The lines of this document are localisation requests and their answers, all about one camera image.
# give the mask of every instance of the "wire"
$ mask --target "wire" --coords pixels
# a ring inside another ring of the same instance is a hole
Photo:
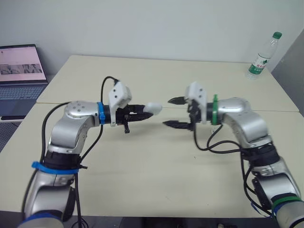
[[[257,204],[257,203],[249,196],[249,194],[248,194],[248,192],[247,192],[247,179],[248,179],[248,176],[249,176],[251,170],[252,170],[252,165],[249,166],[249,169],[247,170],[247,172],[246,172],[246,174],[245,174],[245,177],[244,177],[243,188],[244,188],[245,195],[247,196],[247,198],[249,199],[249,201],[252,202],[257,208],[259,208],[260,210],[264,211],[264,212],[265,212],[266,214],[268,214],[269,216],[272,216],[272,214],[271,214],[269,211],[263,209],[259,204]]]
[[[243,155],[242,155],[242,154],[240,154],[240,159],[241,159],[242,176],[243,176],[243,180],[244,180],[244,179],[245,179],[245,169],[244,169],[244,160],[243,160]],[[252,188],[250,188],[250,187],[248,186],[247,181],[246,181],[246,187],[247,187],[247,189],[248,189],[249,191],[251,191],[253,194],[256,195],[256,192],[255,192]]]
[[[196,137],[196,124],[195,124],[195,119],[193,117],[191,117],[191,121],[194,123],[194,126],[193,126],[193,138],[194,138],[194,143],[196,145],[196,147],[201,150],[201,151],[211,151],[213,153],[219,153],[219,154],[225,154],[225,153],[234,153],[234,152],[242,152],[244,154],[247,154],[249,155],[249,152],[244,150],[241,145],[239,145],[237,142],[235,141],[231,141],[231,140],[223,140],[223,141],[220,141],[220,142],[217,142],[211,146],[209,146],[209,144],[207,144],[207,147],[206,148],[201,148],[198,144],[198,141],[197,141],[197,137]],[[211,139],[220,131],[220,129],[222,128],[222,124],[221,126],[210,136],[210,138],[208,139],[207,143],[210,143]],[[218,145],[221,145],[221,144],[224,144],[224,143],[232,143],[232,144],[235,144],[236,146],[239,147],[239,149],[234,149],[234,150],[228,150],[228,151],[215,151],[215,150],[212,150],[214,147],[218,146]]]
[[[113,79],[115,84],[119,81],[118,79],[112,77],[112,76],[107,76],[104,78],[103,80],[103,83],[101,85],[101,92],[100,92],[100,102],[102,103],[103,102],[103,96],[104,96],[104,85],[105,85],[105,82],[107,79]]]
[[[42,150],[41,150],[41,156],[40,156],[40,160],[39,160],[40,163],[43,162],[44,157],[45,157],[45,151],[46,151],[46,125],[47,125],[48,118],[51,116],[51,114],[56,109],[58,109],[61,106],[66,105],[68,103],[69,102],[65,102],[65,103],[59,104],[59,105],[55,106],[54,108],[52,108],[51,111],[48,112],[48,114],[46,115],[46,117],[43,120],[42,129],[41,129]],[[28,198],[28,195],[29,195],[28,193],[29,193],[30,187],[32,185],[32,182],[33,182],[33,180],[34,180],[34,178],[36,176],[37,171],[38,171],[38,169],[34,170],[32,176],[29,179],[28,186],[27,186],[27,188],[25,190],[25,194],[24,194],[23,201],[22,201],[22,207],[21,207],[21,214],[22,214],[22,219],[23,220],[25,220],[25,212],[24,212],[24,210],[25,210],[25,204],[26,204],[26,201],[27,201],[27,198]]]
[[[105,82],[107,81],[107,79],[114,80],[115,84],[118,82],[118,80],[116,78],[112,77],[112,76],[107,76],[107,77],[104,78],[104,80],[102,82],[102,85],[101,85],[101,92],[100,92],[100,102],[101,103],[103,103],[104,86],[105,86]],[[98,134],[97,138],[91,144],[91,146],[86,150],[84,155],[80,158],[79,165],[83,161],[83,159],[89,154],[89,152],[92,150],[92,148],[96,145],[96,143],[100,140],[100,138],[103,134],[103,131],[104,131],[104,126],[101,124],[100,125],[100,131],[99,131],[99,134]],[[74,227],[75,224],[78,224],[78,228],[81,228],[83,224],[86,224],[87,227],[89,227],[87,222],[81,217],[79,190],[78,190],[78,174],[75,174],[75,192],[76,192],[76,206],[77,206],[77,222],[75,222],[72,225],[72,228]]]
[[[42,151],[41,151],[41,157],[40,157],[40,161],[39,161],[40,163],[43,162],[44,156],[45,156],[45,153],[46,153],[46,125],[47,125],[48,118],[52,115],[52,113],[56,109],[58,109],[61,106],[67,105],[68,103],[70,103],[70,102],[64,102],[64,103],[61,103],[61,104],[55,106],[54,108],[51,109],[51,111],[48,112],[46,117],[44,117],[44,120],[43,120],[43,123],[42,123],[42,129],[41,129]]]
[[[211,151],[213,153],[222,153],[222,154],[225,154],[225,153],[233,153],[233,152],[240,152],[240,159],[241,159],[241,170],[242,170],[242,177],[243,177],[243,185],[244,185],[244,192],[245,192],[245,195],[247,196],[247,198],[259,209],[261,209],[262,211],[264,211],[266,214],[268,215],[271,215],[270,212],[268,212],[267,210],[264,210],[260,205],[258,205],[248,194],[247,190],[251,191],[253,194],[256,194],[255,191],[253,189],[251,189],[248,184],[247,184],[247,179],[248,179],[248,176],[249,176],[249,173],[252,169],[249,168],[247,173],[245,174],[245,170],[244,170],[244,160],[243,160],[243,154],[248,154],[249,152],[246,151],[245,149],[242,148],[242,146],[240,144],[238,144],[237,142],[234,142],[234,141],[230,141],[230,140],[225,140],[225,141],[220,141],[220,142],[217,142],[215,144],[213,144],[212,146],[210,146],[210,142],[212,140],[212,138],[222,129],[223,127],[223,124],[220,125],[220,127],[208,138],[207,140],[207,147],[206,148],[201,148],[199,145],[198,145],[198,142],[197,142],[197,138],[196,138],[196,124],[194,124],[193,126],[193,136],[194,136],[194,142],[197,146],[198,149],[202,150],[202,151]],[[239,147],[239,149],[235,149],[235,150],[228,150],[228,151],[215,151],[215,150],[212,150],[212,148],[220,145],[220,144],[223,144],[223,143],[232,143],[232,144],[235,144]]]
[[[75,174],[75,194],[76,194],[76,206],[77,206],[77,223],[78,228],[82,228],[79,189],[78,189],[78,173]]]
[[[114,80],[115,83],[117,83],[119,80],[112,77],[112,76],[107,76],[104,78],[102,85],[101,85],[101,92],[100,92],[100,102],[103,103],[103,94],[104,94],[104,86],[105,86],[105,82],[107,79],[112,79]],[[82,160],[89,154],[89,152],[92,150],[92,148],[96,145],[96,143],[100,140],[101,135],[103,134],[104,131],[104,126],[101,124],[100,125],[100,131],[99,134],[97,136],[97,138],[95,139],[95,141],[92,143],[92,145],[86,150],[86,152],[84,153],[84,155],[81,157],[80,162],[82,162]]]
[[[222,127],[223,127],[223,124],[221,124],[221,125],[218,127],[218,129],[217,129],[217,130],[208,138],[208,140],[207,140],[207,147],[209,147],[209,144],[210,144],[212,138],[213,138],[213,137],[222,129]],[[243,155],[242,155],[242,153],[240,153],[240,158],[241,158],[242,177],[243,177],[243,179],[244,179],[244,177],[245,177],[245,171],[244,171],[244,160],[243,160]],[[253,194],[256,194],[255,191],[252,190],[252,189],[248,186],[247,183],[246,183],[246,186],[247,186],[247,189],[248,189],[249,191],[251,191]]]
[[[25,203],[27,201],[29,189],[30,189],[30,187],[32,185],[32,182],[34,180],[34,177],[35,177],[37,171],[38,171],[38,169],[34,170],[32,176],[29,179],[27,189],[25,190],[25,193],[24,193],[24,197],[23,197],[23,201],[22,201],[22,207],[21,207],[22,220],[25,220],[25,212],[24,212],[24,210],[25,210]]]

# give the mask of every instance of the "blue band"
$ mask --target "blue band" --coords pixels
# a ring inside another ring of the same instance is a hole
[[[32,164],[32,167],[35,169],[39,169],[43,172],[46,173],[50,173],[50,174],[75,174],[78,173],[79,169],[75,169],[75,170],[54,170],[54,169],[50,169],[47,168],[45,166],[43,166],[42,164],[40,164],[38,161],[34,161]]]
[[[39,214],[35,214],[35,215],[28,217],[26,220],[22,221],[22,223],[25,223],[25,222],[28,222],[28,221],[31,221],[34,219],[41,219],[41,218],[53,218],[53,219],[57,219],[57,220],[61,221],[60,218],[58,218],[54,215],[51,215],[50,213],[39,213]]]
[[[101,102],[97,102],[99,108],[99,122],[104,125],[105,123],[105,114],[104,114],[104,105]]]
[[[287,202],[278,204],[278,205],[274,208],[274,210],[272,211],[272,214],[273,214],[274,216],[276,216],[277,212],[281,209],[281,207],[283,207],[285,204],[291,203],[291,202],[294,202],[294,201],[287,201]]]

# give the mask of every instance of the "green zip tie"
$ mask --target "green zip tie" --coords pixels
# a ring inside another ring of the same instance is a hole
[[[280,203],[284,203],[287,201],[301,201],[301,199],[297,196],[286,196],[284,198],[280,198],[273,203],[271,207],[271,211],[273,212],[276,206],[279,205]]]
[[[212,125],[218,125],[218,95],[213,96]]]

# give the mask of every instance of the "plastic bottle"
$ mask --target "plastic bottle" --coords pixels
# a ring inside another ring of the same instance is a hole
[[[255,61],[253,61],[246,73],[246,76],[248,78],[258,78],[262,70],[265,68],[266,64],[269,62],[270,58],[274,55],[281,36],[282,33],[275,32],[272,38],[262,46],[261,51],[258,53]]]

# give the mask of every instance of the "laptop keyboard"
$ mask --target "laptop keyboard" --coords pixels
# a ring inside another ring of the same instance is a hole
[[[0,88],[0,100],[37,99],[44,87]]]

